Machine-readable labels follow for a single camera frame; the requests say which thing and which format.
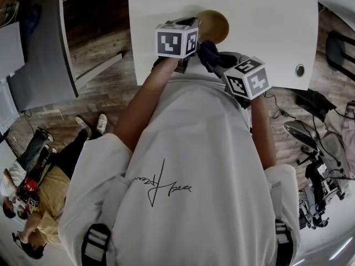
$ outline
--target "white table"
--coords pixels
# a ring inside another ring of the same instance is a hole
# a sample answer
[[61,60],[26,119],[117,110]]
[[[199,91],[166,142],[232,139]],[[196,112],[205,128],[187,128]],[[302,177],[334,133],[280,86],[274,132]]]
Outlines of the white table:
[[[138,85],[156,60],[155,27],[207,9],[219,11],[229,21],[229,35],[217,45],[220,52],[257,56],[266,63],[272,86],[308,88],[317,46],[317,0],[129,0]],[[191,59],[185,76],[211,75],[196,59]],[[301,78],[295,74],[299,64],[305,67]]]

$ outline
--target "black hair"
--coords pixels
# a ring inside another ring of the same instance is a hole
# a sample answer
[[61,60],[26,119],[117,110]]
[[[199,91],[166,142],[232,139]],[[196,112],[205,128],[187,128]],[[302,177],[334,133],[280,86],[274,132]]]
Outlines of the black hair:
[[2,209],[3,209],[3,211],[4,211],[5,216],[8,217],[9,219],[12,219],[12,218],[16,217],[15,212],[9,210],[9,209],[6,207],[5,202],[2,203]]
[[26,210],[24,210],[24,212],[22,214],[19,211],[20,211],[20,209],[17,208],[17,215],[20,219],[23,219],[23,220],[28,219],[28,213]]
[[28,256],[35,260],[39,260],[43,256],[44,246],[38,247],[36,250],[33,250],[32,245],[30,245],[29,243],[21,242],[21,247]]

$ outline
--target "wooden floor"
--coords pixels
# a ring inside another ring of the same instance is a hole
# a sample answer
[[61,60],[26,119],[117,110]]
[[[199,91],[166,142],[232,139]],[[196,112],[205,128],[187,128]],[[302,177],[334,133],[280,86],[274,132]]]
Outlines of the wooden floor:
[[[76,100],[32,110],[32,117],[28,120],[30,124],[34,129],[37,126],[47,129],[55,138],[53,145],[59,150],[79,132],[75,122],[78,114],[94,125],[99,114],[105,112],[109,119],[108,131],[112,131],[113,124],[138,89],[130,39],[128,0],[65,0],[64,5],[69,50],[77,74],[116,52],[123,50],[124,58],[83,87]],[[331,30],[355,38],[355,33],[333,13],[328,10],[320,13],[317,54],[310,88],[324,94],[341,111],[348,101],[355,99],[355,82],[332,71],[327,65],[325,43]],[[348,50],[355,55],[353,48]],[[355,71],[355,66],[347,64],[347,68]],[[270,93],[277,96],[277,104],[281,108],[312,125],[311,115],[294,104],[294,96],[290,91],[273,88]],[[267,102],[271,116],[276,111],[275,101],[272,98],[267,99]],[[304,177],[306,164],[296,164],[296,160],[304,156],[300,152],[301,144],[283,129],[282,124],[287,120],[279,117],[272,121],[277,158],[279,163],[289,163],[296,168],[298,185],[302,188],[308,184]],[[321,122],[316,120],[316,124],[319,131],[324,132]],[[8,139],[14,150],[21,153],[31,137],[32,130],[22,116],[12,126]]]

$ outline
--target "brown bowl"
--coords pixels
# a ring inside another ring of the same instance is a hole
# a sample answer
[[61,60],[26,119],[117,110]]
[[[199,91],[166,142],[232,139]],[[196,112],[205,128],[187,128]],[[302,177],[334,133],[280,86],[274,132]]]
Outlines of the brown bowl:
[[229,33],[229,24],[225,16],[213,10],[202,11],[197,15],[200,20],[199,41],[210,40],[215,44],[221,43]]

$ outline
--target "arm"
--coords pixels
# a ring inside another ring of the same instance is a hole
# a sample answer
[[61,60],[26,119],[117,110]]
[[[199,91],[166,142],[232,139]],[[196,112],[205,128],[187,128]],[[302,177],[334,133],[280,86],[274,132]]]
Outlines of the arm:
[[251,101],[251,122],[253,141],[262,167],[266,170],[276,165],[276,149],[271,132],[268,109],[263,95]]
[[16,185],[13,182],[12,177],[11,177],[9,171],[7,170],[7,168],[5,168],[5,170],[4,170],[4,177],[9,181],[9,184],[11,187],[16,188]]
[[27,219],[26,224],[24,225],[23,232],[17,233],[20,240],[23,243],[28,242],[29,235],[35,231],[35,229],[38,227],[41,219],[42,219],[42,216],[40,213],[38,213],[36,211],[32,212],[32,214]]
[[140,135],[147,127],[178,61],[177,58],[168,58],[158,64],[118,119],[114,134],[131,151],[134,151]]

